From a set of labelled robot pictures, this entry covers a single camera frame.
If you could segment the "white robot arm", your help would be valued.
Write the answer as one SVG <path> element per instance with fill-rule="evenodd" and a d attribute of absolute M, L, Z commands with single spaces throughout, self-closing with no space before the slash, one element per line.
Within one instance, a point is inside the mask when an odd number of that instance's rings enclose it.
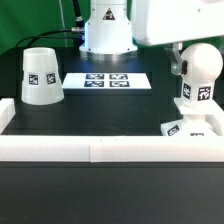
<path fill-rule="evenodd" d="M 224 0 L 91 0 L 84 32 L 84 57 L 115 60 L 138 44 L 164 45 L 180 75 L 182 42 L 224 35 Z"/>

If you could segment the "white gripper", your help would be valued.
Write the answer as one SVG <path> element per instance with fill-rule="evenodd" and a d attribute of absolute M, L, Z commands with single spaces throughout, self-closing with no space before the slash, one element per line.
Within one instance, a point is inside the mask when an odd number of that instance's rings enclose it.
<path fill-rule="evenodd" d="M 182 75 L 183 41 L 224 35 L 224 0 L 132 0 L 131 22 L 135 41 L 166 44 L 171 73 Z"/>

